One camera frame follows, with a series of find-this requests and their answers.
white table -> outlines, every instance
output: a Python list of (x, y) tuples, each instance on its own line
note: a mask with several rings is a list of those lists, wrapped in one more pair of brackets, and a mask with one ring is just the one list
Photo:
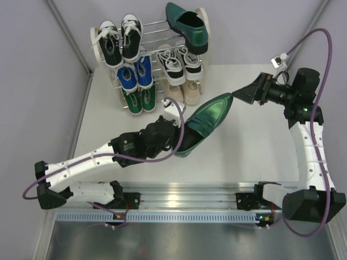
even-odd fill
[[(274, 73), (270, 64), (213, 65), (207, 69), (201, 104), (219, 94), (253, 82), (260, 72)], [(154, 122), (163, 111), (158, 104), (151, 114), (132, 116), (119, 109), (111, 84), (97, 68), (83, 117), (75, 156), (85, 154), (125, 132)], [(198, 106), (187, 106), (187, 119)], [(172, 157), (156, 164), (139, 164), (103, 172), (100, 181), (137, 183), (242, 183), (298, 181), (294, 143), (282, 106), (248, 105), (234, 99), (223, 124), (185, 159)]]

sneaker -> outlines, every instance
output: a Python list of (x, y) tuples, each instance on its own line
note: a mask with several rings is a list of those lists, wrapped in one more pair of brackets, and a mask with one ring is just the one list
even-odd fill
[[(184, 41), (178, 41), (176, 45), (183, 45)], [(186, 46), (178, 47), (175, 49), (178, 58), (184, 65), (184, 74), (187, 80), (200, 80), (202, 79), (202, 66), (200, 57), (191, 53)]]
[(124, 91), (135, 92), (137, 90), (138, 87), (135, 72), (130, 64), (126, 63), (123, 67), (118, 69), (117, 77), (119, 78)]
[(142, 112), (142, 106), (139, 96), (139, 91), (135, 92), (126, 92), (124, 89), (121, 90), (126, 103), (128, 104), (129, 112), (133, 115), (139, 115)]
[(153, 82), (150, 88), (141, 88), (141, 101), (143, 110), (147, 113), (156, 109), (156, 84)]
[(134, 65), (139, 87), (142, 89), (151, 88), (153, 85), (151, 55), (140, 57)]
[(121, 23), (121, 36), (123, 38), (123, 59), (133, 63), (140, 56), (143, 26), (137, 16), (128, 14)]
[(184, 101), (187, 105), (196, 105), (200, 101), (200, 91), (195, 81), (187, 80), (183, 85)]
[[(170, 47), (169, 44), (163, 44), (159, 49)], [(185, 82), (183, 67), (173, 49), (159, 51), (156, 57), (160, 68), (171, 85), (179, 86)]]
[(111, 21), (104, 21), (99, 28), (99, 34), (93, 42), (98, 42), (105, 58), (106, 65), (110, 68), (119, 68), (123, 65), (123, 58), (119, 51), (119, 39), (117, 27)]
[(180, 86), (173, 86), (167, 80), (160, 80), (160, 85), (165, 93), (165, 96), (175, 99), (178, 102), (183, 103), (184, 98)]

green shoe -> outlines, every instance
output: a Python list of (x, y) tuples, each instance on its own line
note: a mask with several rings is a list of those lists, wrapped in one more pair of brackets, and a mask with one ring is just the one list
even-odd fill
[(139, 97), (139, 91), (136, 90), (135, 92), (129, 93), (124, 91), (123, 88), (121, 89), (121, 91), (123, 92), (125, 101), (129, 106), (130, 113), (133, 115), (141, 114), (142, 106), (141, 106), (141, 101)]
[[(200, 106), (185, 122), (183, 141), (175, 155), (182, 158), (189, 155), (224, 121), (232, 103), (232, 94), (225, 93)], [(179, 130), (176, 136), (176, 140), (171, 144), (172, 148), (175, 148), (178, 143)]]
[(147, 113), (156, 109), (156, 83), (153, 82), (149, 89), (141, 89), (141, 101), (143, 110)]
[(207, 29), (197, 13), (186, 11), (177, 4), (168, 3), (166, 5), (166, 19), (171, 30), (185, 38), (185, 45), (191, 53), (199, 55), (207, 51)]

white shoelace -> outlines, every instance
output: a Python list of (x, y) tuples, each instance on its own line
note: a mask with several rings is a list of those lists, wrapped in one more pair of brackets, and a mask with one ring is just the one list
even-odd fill
[(124, 27), (124, 37), (128, 36), (131, 30), (135, 30), (138, 32), (139, 35), (141, 35), (140, 30), (136, 27), (135, 21), (124, 20), (121, 26)]
[(102, 28), (101, 33), (98, 34), (98, 36), (95, 38), (95, 41), (93, 42), (92, 48), (94, 45), (98, 43), (98, 41), (101, 38), (106, 38), (107, 35), (113, 35), (117, 40), (120, 39), (119, 33), (113, 29), (113, 27), (109, 26), (107, 28)]
[(166, 50), (162, 52), (160, 55), (165, 59), (165, 65), (167, 66), (168, 69), (181, 68), (181, 64), (178, 58), (176, 58), (174, 50)]
[(184, 55), (185, 62), (190, 65), (197, 66), (199, 65), (199, 59), (198, 56), (190, 53), (187, 47), (180, 47), (179, 50)]

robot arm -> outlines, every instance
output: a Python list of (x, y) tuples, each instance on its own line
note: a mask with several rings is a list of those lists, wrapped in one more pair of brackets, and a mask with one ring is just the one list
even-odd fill
[[(47, 176), (37, 187), (37, 198), (42, 209), (54, 209), (66, 202), (96, 202), (106, 205), (114, 200), (124, 200), (123, 188), (117, 181), (111, 183), (84, 183), (83, 180), (100, 172), (120, 170), (141, 163), (114, 154), (138, 159), (155, 158), (168, 151), (172, 139), (181, 127), (179, 112), (169, 101), (164, 102), (164, 113), (159, 119), (139, 132), (123, 133), (101, 147), (71, 160), (57, 164), (44, 161), (35, 164), (36, 179)], [(179, 103), (182, 113), (185, 105)]]
[[(272, 202), (282, 208), (286, 219), (319, 223), (323, 219), (326, 203), (326, 188), (320, 163), (327, 169), (322, 140), (323, 115), (319, 107), (314, 116), (313, 127), (322, 162), (317, 158), (310, 131), (310, 117), (319, 84), (319, 73), (313, 69), (301, 68), (291, 86), (287, 82), (279, 84), (277, 77), (286, 69), (286, 65), (281, 56), (277, 56), (277, 59), (275, 57), (272, 62), (277, 65), (276, 76), (260, 73), (253, 83), (235, 91), (233, 95), (250, 104), (258, 101), (260, 105), (264, 105), (272, 101), (285, 107), (284, 116), (296, 147), (299, 184), (298, 189), (293, 192), (276, 183), (259, 182), (255, 185), (254, 198), (257, 201)], [(330, 221), (346, 204), (346, 197), (344, 193), (336, 192), (329, 174), (327, 178), (331, 193), (327, 221)]]

